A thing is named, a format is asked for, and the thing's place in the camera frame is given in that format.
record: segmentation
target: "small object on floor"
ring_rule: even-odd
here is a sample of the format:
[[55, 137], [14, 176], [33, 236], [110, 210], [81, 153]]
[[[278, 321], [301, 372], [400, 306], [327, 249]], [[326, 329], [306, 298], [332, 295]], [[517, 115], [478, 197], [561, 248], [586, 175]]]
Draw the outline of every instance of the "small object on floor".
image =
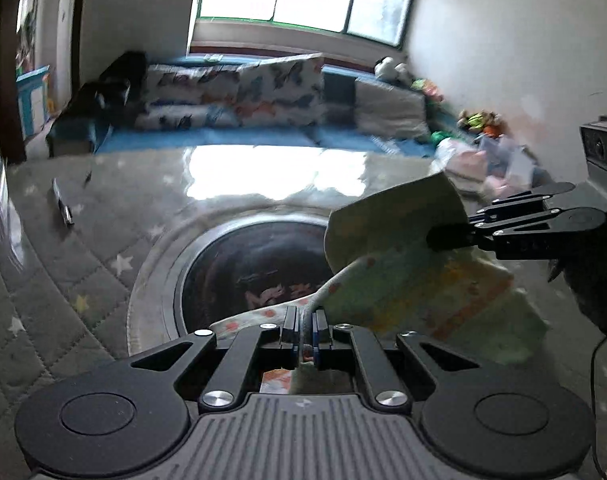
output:
[[70, 211], [70, 208], [63, 202], [61, 190], [59, 189], [59, 185], [57, 184], [56, 178], [52, 179], [52, 192], [54, 193], [54, 197], [57, 201], [57, 206], [59, 207], [59, 211], [61, 212], [63, 223], [68, 227], [73, 226], [74, 220], [72, 219], [72, 213]]
[[444, 130], [432, 132], [430, 135], [430, 142], [432, 142], [434, 146], [438, 146], [439, 143], [445, 139], [461, 139], [461, 136], [456, 132], [446, 132]]
[[469, 130], [472, 134], [481, 134], [496, 139], [503, 133], [504, 121], [501, 115], [482, 110], [470, 115], [467, 110], [461, 110], [457, 127]]

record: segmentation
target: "stuffed toy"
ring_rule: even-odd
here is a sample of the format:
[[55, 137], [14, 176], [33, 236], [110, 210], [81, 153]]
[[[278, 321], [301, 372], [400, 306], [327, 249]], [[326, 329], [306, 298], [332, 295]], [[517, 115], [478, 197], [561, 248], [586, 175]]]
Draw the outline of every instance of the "stuffed toy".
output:
[[487, 135], [496, 139], [503, 131], [503, 118], [494, 112], [482, 110], [478, 114], [470, 115], [466, 110], [459, 114], [457, 127], [468, 130], [472, 134]]
[[395, 60], [392, 57], [380, 59], [375, 65], [375, 77], [386, 83], [396, 83], [397, 70], [395, 69]]
[[399, 63], [394, 70], [397, 72], [397, 81], [405, 86], [412, 86], [414, 79], [410, 75], [408, 65], [405, 63]]

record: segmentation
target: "plush toy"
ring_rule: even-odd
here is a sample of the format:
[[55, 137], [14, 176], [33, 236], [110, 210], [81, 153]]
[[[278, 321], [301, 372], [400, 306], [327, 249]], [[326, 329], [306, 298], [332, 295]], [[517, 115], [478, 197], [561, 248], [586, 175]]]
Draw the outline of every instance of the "plush toy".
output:
[[386, 83], [397, 81], [397, 70], [395, 60], [392, 57], [384, 57], [375, 65], [375, 77]]
[[397, 81], [405, 86], [412, 86], [414, 79], [410, 75], [408, 65], [405, 63], [399, 63], [394, 70], [397, 72]]
[[496, 139], [502, 133], [503, 118], [499, 114], [487, 110], [472, 115], [467, 110], [461, 110], [457, 126], [472, 134], [484, 133], [488, 137]]
[[430, 99], [437, 103], [443, 101], [443, 94], [439, 87], [430, 81], [430, 79], [417, 79], [410, 88], [423, 92], [424, 95], [430, 97]]

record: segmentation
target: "sofa cushion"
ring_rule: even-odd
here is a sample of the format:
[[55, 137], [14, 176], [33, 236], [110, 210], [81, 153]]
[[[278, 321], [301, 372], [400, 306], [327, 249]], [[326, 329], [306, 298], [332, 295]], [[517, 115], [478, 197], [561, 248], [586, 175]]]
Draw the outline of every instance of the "sofa cushion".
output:
[[383, 153], [371, 136], [364, 136], [354, 127], [318, 126], [310, 128], [309, 136], [321, 148]]
[[203, 128], [174, 132], [140, 132], [137, 130], [115, 130], [98, 147], [96, 153], [138, 152], [141, 150], [165, 150], [203, 146], [205, 140]]
[[357, 79], [355, 121], [364, 134], [429, 138], [423, 94], [379, 81]]
[[307, 126], [323, 122], [324, 57], [279, 57], [238, 67], [236, 112], [243, 126]]
[[293, 127], [204, 128], [207, 144], [250, 146], [315, 146], [309, 136]]
[[150, 106], [137, 117], [138, 130], [190, 130], [202, 126], [238, 127], [232, 109], [219, 105]]
[[182, 68], [154, 65], [148, 69], [143, 98], [147, 102], [234, 105], [238, 83], [235, 66]]

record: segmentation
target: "cloth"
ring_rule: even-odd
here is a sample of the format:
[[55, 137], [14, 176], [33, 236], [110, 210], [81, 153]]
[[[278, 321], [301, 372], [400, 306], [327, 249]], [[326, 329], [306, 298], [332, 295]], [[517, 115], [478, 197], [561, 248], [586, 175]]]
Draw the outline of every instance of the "cloth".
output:
[[463, 205], [443, 173], [403, 184], [334, 211], [325, 250], [334, 277], [315, 294], [214, 323], [219, 338], [280, 322], [288, 304], [323, 306], [330, 324], [349, 322], [390, 339], [414, 330], [499, 363], [518, 363], [547, 330], [512, 274], [476, 248], [435, 253], [430, 228], [465, 222]]
[[237, 115], [244, 126], [319, 124], [325, 118], [321, 54], [277, 57], [238, 67]]
[[360, 132], [385, 137], [427, 139], [426, 102], [419, 92], [357, 79], [355, 120]]
[[144, 100], [174, 104], [225, 104], [237, 101], [239, 75], [236, 66], [183, 68], [153, 65], [146, 76]]
[[234, 112], [218, 105], [202, 106], [153, 106], [140, 114], [134, 126], [139, 130], [189, 130], [208, 126], [231, 128], [238, 126]]

